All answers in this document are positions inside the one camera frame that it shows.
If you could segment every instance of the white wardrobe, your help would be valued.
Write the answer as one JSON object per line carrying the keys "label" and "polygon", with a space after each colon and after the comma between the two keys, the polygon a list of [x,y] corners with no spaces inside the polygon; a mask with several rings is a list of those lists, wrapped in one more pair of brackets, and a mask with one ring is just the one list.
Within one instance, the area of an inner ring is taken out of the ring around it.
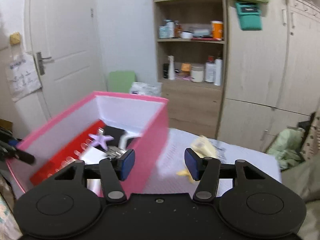
{"label": "white wardrobe", "polygon": [[218,140],[265,151],[320,104],[320,0],[270,0],[242,31],[228,0],[229,51]]}

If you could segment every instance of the green cushion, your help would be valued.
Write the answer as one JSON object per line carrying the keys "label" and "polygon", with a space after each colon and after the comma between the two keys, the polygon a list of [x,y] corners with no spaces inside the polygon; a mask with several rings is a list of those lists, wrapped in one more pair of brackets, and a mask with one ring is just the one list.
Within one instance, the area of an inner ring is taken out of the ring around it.
{"label": "green cushion", "polygon": [[129,93],[131,85],[136,81],[134,71],[113,71],[109,73],[108,91]]}

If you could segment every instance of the white door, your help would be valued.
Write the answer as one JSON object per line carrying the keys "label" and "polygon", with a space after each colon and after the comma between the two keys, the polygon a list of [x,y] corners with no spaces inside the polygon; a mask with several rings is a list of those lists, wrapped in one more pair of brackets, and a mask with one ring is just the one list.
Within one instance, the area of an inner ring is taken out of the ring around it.
{"label": "white door", "polygon": [[40,76],[51,116],[92,91],[106,90],[93,4],[93,0],[30,0],[33,53],[52,57],[44,61],[44,75]]}

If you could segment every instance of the door handle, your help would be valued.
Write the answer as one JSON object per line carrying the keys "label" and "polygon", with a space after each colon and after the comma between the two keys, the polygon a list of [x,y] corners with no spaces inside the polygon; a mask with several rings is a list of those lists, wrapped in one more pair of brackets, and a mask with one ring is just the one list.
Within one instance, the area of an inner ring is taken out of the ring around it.
{"label": "door handle", "polygon": [[44,65],[43,61],[47,59],[52,59],[52,57],[42,57],[41,51],[36,53],[37,55],[37,63],[38,63],[38,68],[39,68],[39,74],[40,76],[44,75]]}
{"label": "door handle", "polygon": [[44,59],[52,59],[52,57],[43,57],[43,58],[41,58],[42,60],[44,60]]}
{"label": "door handle", "polygon": [[296,27],[296,16],[294,12],[291,13],[291,23],[292,23],[292,28],[294,29]]}
{"label": "door handle", "polygon": [[287,12],[285,9],[282,9],[282,24],[283,26],[287,25]]}
{"label": "door handle", "polygon": [[268,129],[265,129],[265,130],[263,131],[263,134],[262,134],[262,137],[261,137],[260,141],[263,141],[263,140],[264,140],[264,138],[266,137],[267,133],[268,133]]}

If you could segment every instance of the wooden cabinet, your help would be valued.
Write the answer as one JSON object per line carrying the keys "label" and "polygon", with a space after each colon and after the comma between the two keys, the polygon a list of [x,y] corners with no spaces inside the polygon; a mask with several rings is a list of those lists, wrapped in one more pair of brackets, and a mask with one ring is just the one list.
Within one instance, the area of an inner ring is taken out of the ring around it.
{"label": "wooden cabinet", "polygon": [[218,140],[260,151],[272,114],[268,106],[225,99]]}
{"label": "wooden cabinet", "polygon": [[305,115],[317,109],[320,97],[319,7],[320,0],[288,0],[290,38],[279,109]]}
{"label": "wooden cabinet", "polygon": [[240,30],[233,2],[218,139],[265,151],[320,105],[320,0],[270,0],[263,30],[251,32]]}
{"label": "wooden cabinet", "polygon": [[[162,97],[169,99],[168,115],[171,128],[196,135],[216,138],[224,88],[228,46],[228,17],[226,0],[154,0],[154,22],[158,81],[162,82]],[[164,20],[178,20],[184,31],[194,28],[212,29],[211,21],[223,21],[223,40],[182,39],[158,37]],[[174,56],[175,69],[182,63],[205,66],[208,56],[221,57],[223,61],[221,85],[193,83],[191,81],[163,78],[163,64]]]}
{"label": "wooden cabinet", "polygon": [[276,106],[287,46],[285,0],[260,5],[262,31],[242,31],[228,0],[229,50],[225,98]]}
{"label": "wooden cabinet", "polygon": [[169,99],[170,127],[209,138],[216,136],[221,90],[168,81],[162,85],[162,97]]}

